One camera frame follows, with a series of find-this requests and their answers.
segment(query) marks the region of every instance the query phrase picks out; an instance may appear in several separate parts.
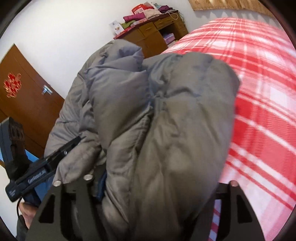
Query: purple cloth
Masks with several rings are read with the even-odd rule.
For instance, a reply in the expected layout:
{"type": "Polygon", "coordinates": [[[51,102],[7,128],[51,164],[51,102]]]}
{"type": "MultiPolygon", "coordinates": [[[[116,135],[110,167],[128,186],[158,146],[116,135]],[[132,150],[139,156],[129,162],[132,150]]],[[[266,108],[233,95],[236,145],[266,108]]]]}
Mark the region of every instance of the purple cloth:
{"type": "Polygon", "coordinates": [[[168,10],[172,10],[173,8],[172,7],[169,7],[168,5],[164,5],[164,6],[161,6],[158,11],[160,11],[161,13],[165,13],[166,11],[168,10]]]}
{"type": "Polygon", "coordinates": [[[143,12],[123,17],[123,19],[124,19],[124,21],[126,23],[130,22],[132,20],[138,21],[138,20],[141,20],[143,18],[145,18],[145,14],[143,12]]]}

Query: red plaid bedsheet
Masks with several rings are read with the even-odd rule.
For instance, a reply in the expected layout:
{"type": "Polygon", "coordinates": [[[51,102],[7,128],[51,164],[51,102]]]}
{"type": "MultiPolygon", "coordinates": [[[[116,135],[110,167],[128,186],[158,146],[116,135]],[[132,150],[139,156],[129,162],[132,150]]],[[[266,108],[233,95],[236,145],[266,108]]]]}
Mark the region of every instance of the red plaid bedsheet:
{"type": "MultiPolygon", "coordinates": [[[[296,51],[284,31],[237,18],[211,21],[164,53],[193,51],[226,62],[241,80],[220,181],[239,182],[271,241],[296,203],[296,51]]],[[[210,241],[220,208],[216,201],[210,241]]]]}

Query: striped fabric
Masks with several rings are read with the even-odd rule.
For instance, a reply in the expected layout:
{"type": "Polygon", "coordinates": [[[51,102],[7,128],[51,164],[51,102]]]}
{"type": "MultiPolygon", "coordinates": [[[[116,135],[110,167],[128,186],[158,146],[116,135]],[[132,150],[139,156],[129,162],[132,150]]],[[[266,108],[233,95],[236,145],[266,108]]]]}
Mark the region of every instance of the striped fabric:
{"type": "MultiPolygon", "coordinates": [[[[237,18],[211,21],[164,53],[192,51],[226,62],[241,80],[220,181],[239,182],[271,241],[296,203],[296,51],[282,30],[237,18]]],[[[210,241],[220,207],[217,201],[210,241]]]]}

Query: black cable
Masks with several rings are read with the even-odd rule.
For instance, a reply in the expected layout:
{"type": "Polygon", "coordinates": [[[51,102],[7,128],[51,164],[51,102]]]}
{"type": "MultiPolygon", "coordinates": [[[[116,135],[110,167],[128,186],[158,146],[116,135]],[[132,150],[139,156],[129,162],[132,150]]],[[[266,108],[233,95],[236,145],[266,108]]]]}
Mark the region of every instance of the black cable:
{"type": "Polygon", "coordinates": [[[20,201],[22,200],[22,197],[20,197],[20,199],[18,200],[18,202],[17,202],[17,218],[18,218],[18,220],[20,221],[20,223],[23,225],[23,227],[26,229],[26,230],[28,230],[28,227],[27,227],[27,225],[26,225],[26,223],[25,223],[25,220],[24,220],[24,218],[20,218],[20,213],[19,213],[19,206],[20,206],[20,201]]]}

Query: human hand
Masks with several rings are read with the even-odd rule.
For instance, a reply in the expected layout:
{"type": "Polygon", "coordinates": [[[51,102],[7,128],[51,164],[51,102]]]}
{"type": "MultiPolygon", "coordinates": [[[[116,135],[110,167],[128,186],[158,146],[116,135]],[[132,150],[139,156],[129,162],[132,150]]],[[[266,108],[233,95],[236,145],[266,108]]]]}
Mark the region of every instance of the human hand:
{"type": "Polygon", "coordinates": [[[24,217],[24,220],[25,220],[25,223],[26,223],[26,226],[28,229],[31,226],[31,223],[33,221],[33,218],[36,215],[37,210],[38,210],[38,208],[36,208],[30,204],[27,204],[24,202],[20,203],[20,211],[22,212],[22,215],[24,217]]]}

